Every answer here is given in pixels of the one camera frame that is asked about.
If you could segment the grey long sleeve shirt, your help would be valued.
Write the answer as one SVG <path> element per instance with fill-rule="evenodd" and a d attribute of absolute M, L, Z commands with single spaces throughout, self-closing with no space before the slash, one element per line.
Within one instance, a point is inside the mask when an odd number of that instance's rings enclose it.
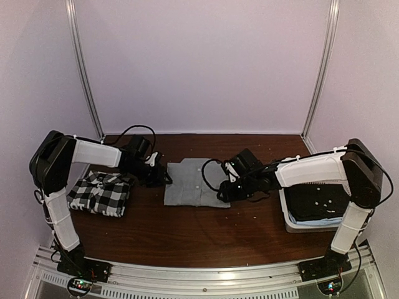
<path fill-rule="evenodd" d="M 227 180 L 227 175 L 218 163 L 213 161 L 206 165 L 206 178 L 203 179 L 201 170 L 207 160 L 207 158 L 185 158 L 179 163 L 167 164 L 167 171 L 173 182 L 165 187 L 164 205 L 223 209 L 231 207 L 230 203 L 220 201 L 216 192 L 208 187 L 210 184 L 218 189 L 219 185 Z"/>

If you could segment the black white plaid shirt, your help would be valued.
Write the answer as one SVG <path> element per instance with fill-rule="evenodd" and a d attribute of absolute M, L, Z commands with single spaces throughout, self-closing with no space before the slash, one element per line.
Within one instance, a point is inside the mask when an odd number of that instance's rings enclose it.
<path fill-rule="evenodd" d="M 135 179 L 121 173 L 90 171 L 67 195 L 71 210 L 121 218 Z"/>

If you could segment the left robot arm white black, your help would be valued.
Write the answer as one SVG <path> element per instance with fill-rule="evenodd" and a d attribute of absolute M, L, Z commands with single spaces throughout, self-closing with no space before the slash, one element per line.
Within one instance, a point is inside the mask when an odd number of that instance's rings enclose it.
<path fill-rule="evenodd" d="M 134 137 L 131 147 L 117 148 L 55 130 L 47 134 L 31 158 L 29 171 L 36 188 L 44 196 L 50 225 L 62 249 L 71 252 L 80 245 L 67 207 L 66 187 L 72 164 L 117 168 L 136 177 L 146 187 L 171 184 L 172 178 L 160 162 L 161 153 L 147 156 L 148 146 L 149 141 L 142 136 Z"/>

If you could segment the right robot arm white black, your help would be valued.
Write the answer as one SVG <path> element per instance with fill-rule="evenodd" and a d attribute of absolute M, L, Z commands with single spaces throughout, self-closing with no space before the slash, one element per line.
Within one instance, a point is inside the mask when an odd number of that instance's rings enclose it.
<path fill-rule="evenodd" d="M 324 274 L 343 264 L 368 218 L 381 201 L 383 169 L 358 139 L 331 151 L 263 164 L 249 149 L 222 163 L 228 180 L 216 194 L 223 202 L 249 199 L 257 192 L 279 191 L 287 218 L 299 222 L 339 219 L 328 255 L 320 260 Z"/>

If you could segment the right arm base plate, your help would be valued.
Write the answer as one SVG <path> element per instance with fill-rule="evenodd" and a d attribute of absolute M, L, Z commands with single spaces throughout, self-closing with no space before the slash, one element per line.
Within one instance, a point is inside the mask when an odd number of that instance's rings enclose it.
<path fill-rule="evenodd" d="M 348 254 L 327 252 L 323 257 L 312 259 L 298 264 L 303 282 L 320 280 L 321 278 L 338 276 L 342 272 L 352 269 Z"/>

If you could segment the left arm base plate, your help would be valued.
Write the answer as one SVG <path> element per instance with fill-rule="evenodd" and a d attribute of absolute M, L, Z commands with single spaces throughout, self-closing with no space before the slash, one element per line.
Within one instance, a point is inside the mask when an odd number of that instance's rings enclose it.
<path fill-rule="evenodd" d="M 111 264 L 83 256 L 63 256 L 57 265 L 57 270 L 73 277 L 83 278 L 91 282 L 108 282 Z"/>

